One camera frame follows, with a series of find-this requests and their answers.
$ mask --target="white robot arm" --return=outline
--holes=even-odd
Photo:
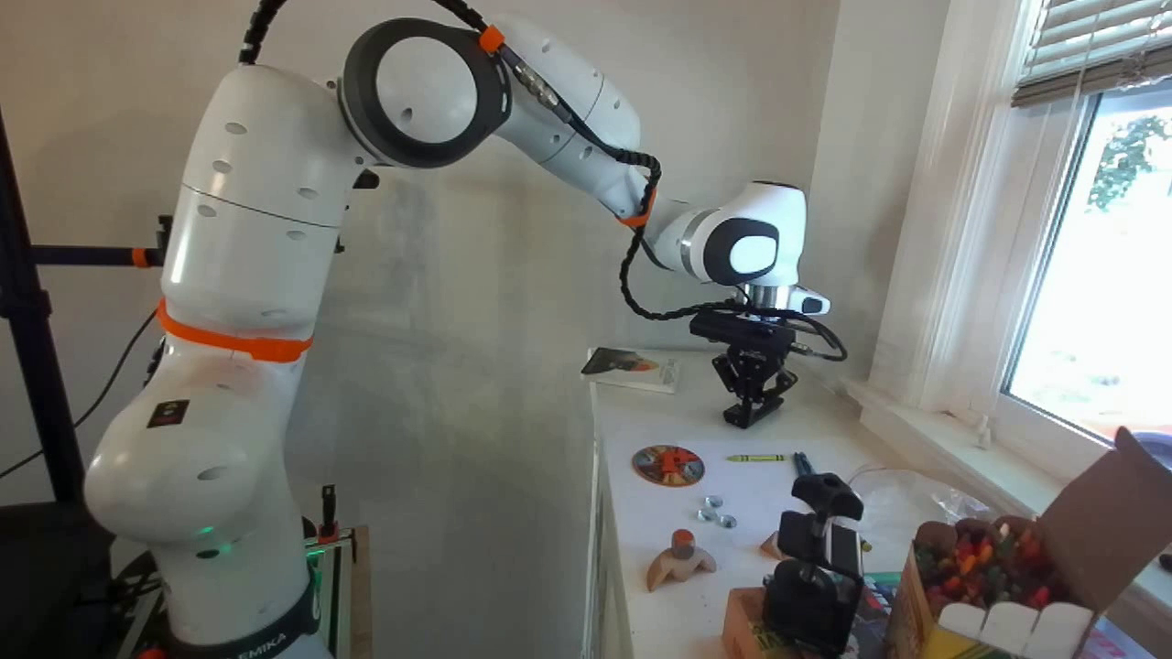
[[[355,40],[338,90],[231,68],[182,167],[158,307],[169,350],[84,482],[97,521],[153,551],[172,655],[313,645],[281,435],[350,182],[376,165],[451,165],[488,137],[639,224],[635,245],[654,262],[764,293],[723,307],[719,333],[729,320],[775,333],[770,312],[797,282],[802,191],[750,182],[712,212],[650,212],[659,172],[635,149],[639,115],[540,29],[394,18]]]

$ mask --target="black cable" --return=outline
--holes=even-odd
[[[114,362],[114,370],[109,370],[100,400],[75,422],[75,429],[82,429],[82,426],[107,401],[107,395],[109,395],[109,388],[114,388],[123,359],[131,354],[131,348],[138,344],[138,338],[145,333],[149,322],[153,322],[153,312],[144,320],[144,327],[138,327],[138,329],[131,333],[131,340],[120,348],[120,354],[116,354],[116,362]]]
[[[114,388],[123,359],[131,354],[131,348],[138,344],[138,338],[145,333],[149,322],[153,322],[153,312],[144,320],[144,327],[138,327],[138,329],[131,333],[131,340],[120,348],[120,354],[116,354],[116,362],[114,362],[114,370],[109,370],[100,400],[75,422],[75,429],[82,429],[82,426],[104,407],[104,400],[109,395],[109,388]],[[0,471],[0,479],[9,479],[11,471],[26,467],[26,464],[35,462],[40,454],[44,454],[44,449],[34,449],[34,454],[11,462],[11,464]]]
[[[35,457],[40,457],[40,449],[35,449],[35,454],[20,457],[15,464],[9,464],[9,467],[0,471],[0,479],[9,479],[11,471],[26,467],[26,464],[31,464],[31,462],[35,462]]]
[[[448,7],[451,16],[459,16],[462,23],[470,23],[470,29],[482,33],[488,23],[481,11],[473,11],[466,0],[437,0],[441,7]]]
[[[643,241],[643,228],[630,229],[628,256],[620,262],[620,288],[624,288],[624,299],[628,299],[630,312],[639,312],[640,320],[651,320],[651,322],[672,322],[672,320],[689,320],[689,313],[701,313],[701,312],[729,307],[725,299],[712,299],[712,305],[693,305],[693,307],[675,307],[675,312],[650,312],[630,293],[630,262],[635,262],[640,241]]]
[[[845,344],[840,340],[840,333],[833,333],[824,322],[816,322],[816,320],[811,320],[811,313],[797,313],[797,312],[786,312],[785,313],[797,333],[813,333],[813,338],[820,338],[833,350],[811,350],[811,348],[802,348],[802,344],[795,344],[792,350],[795,354],[813,354],[813,359],[824,359],[824,362],[845,362]]]
[[[281,3],[287,0],[260,0],[260,7],[252,11],[249,33],[238,55],[241,66],[252,66],[260,58],[260,44],[269,38],[269,25],[280,18]]]
[[[659,177],[664,177],[664,165],[659,156],[643,155],[643,149],[624,149],[624,146],[613,146],[603,143],[578,115],[575,107],[542,77],[534,74],[508,44],[503,46],[503,62],[512,68],[512,77],[519,84],[531,89],[531,95],[553,110],[567,127],[575,127],[585,143],[592,143],[601,155],[624,161],[624,165],[639,165],[639,167],[650,167],[650,182],[643,182],[643,194],[639,200],[639,215],[650,215],[651,212],[651,200],[654,200],[654,185],[659,185]]]

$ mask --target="box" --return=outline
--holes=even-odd
[[[792,659],[785,639],[761,622],[761,609],[764,609],[761,584],[729,590],[725,633],[723,633],[729,659]]]
[[[1043,610],[996,604],[988,610],[950,604],[938,610],[924,594],[917,549],[902,575],[894,622],[885,633],[894,659],[966,655],[1076,655],[1098,610],[1172,542],[1172,476],[1127,429],[1113,449],[1076,476],[1033,521],[1073,604]],[[951,531],[924,522],[917,542]]]

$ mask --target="toy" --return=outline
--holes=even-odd
[[[703,495],[701,510],[693,515],[703,521],[703,522],[735,526],[735,515],[723,511],[723,510],[725,510],[725,499]]]
[[[696,572],[714,572],[719,559],[696,547],[696,534],[689,526],[676,526],[672,534],[672,549],[664,549],[650,567],[650,590],[659,590],[664,581],[689,581]]]

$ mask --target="food item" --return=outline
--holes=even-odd
[[[973,609],[993,609],[996,601],[1017,601],[1026,609],[1068,601],[1068,584],[1057,578],[1028,521],[1005,515],[927,526],[917,537],[917,567],[933,616],[951,601]]]

